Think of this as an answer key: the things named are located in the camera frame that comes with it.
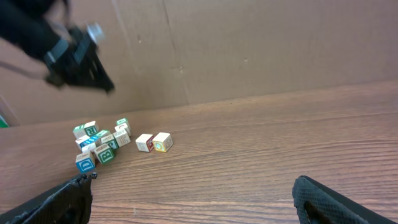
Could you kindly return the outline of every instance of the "wooden table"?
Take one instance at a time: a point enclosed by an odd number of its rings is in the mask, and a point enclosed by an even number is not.
[[[92,223],[298,223],[300,175],[398,222],[398,81],[96,118],[172,134],[168,153],[131,144],[98,165]],[[92,118],[0,130],[0,212],[73,177],[72,128]]]

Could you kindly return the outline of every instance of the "wood grain surface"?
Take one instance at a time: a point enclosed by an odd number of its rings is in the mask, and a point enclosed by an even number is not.
[[[174,145],[98,165],[90,222],[298,223],[300,175],[398,222],[397,96],[388,81],[96,118]],[[91,119],[0,130],[1,213],[78,173],[72,128]]]

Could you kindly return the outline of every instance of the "pile of blocks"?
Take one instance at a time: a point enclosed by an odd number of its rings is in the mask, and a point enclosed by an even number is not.
[[[100,131],[96,121],[75,127],[73,133],[76,144],[81,154],[76,156],[76,166],[81,173],[95,169],[96,160],[105,164],[115,158],[115,152],[122,146],[129,144],[131,128],[127,118],[116,121],[115,133],[109,130]],[[173,145],[169,133],[141,134],[136,139],[138,150],[151,152],[153,149],[159,152],[167,152]]]

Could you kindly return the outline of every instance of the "black mechanical object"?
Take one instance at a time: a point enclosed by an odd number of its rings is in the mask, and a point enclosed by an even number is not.
[[[301,224],[395,223],[306,176],[296,179],[293,199]]]
[[[70,27],[72,41],[61,38],[44,18],[55,1],[0,0],[0,36],[45,63],[50,71],[45,79],[51,85],[113,90],[114,85],[96,54],[95,35],[102,34],[100,27]],[[63,2],[68,17],[68,0]]]
[[[86,224],[93,201],[91,180],[95,178],[96,173],[80,174],[0,215],[0,223]]]

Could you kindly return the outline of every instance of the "brown wall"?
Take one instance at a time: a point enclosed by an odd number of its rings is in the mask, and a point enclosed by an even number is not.
[[[394,78],[396,0],[72,0],[98,22],[116,92],[55,90],[0,68],[0,111],[32,124]],[[0,60],[45,68],[0,42]]]

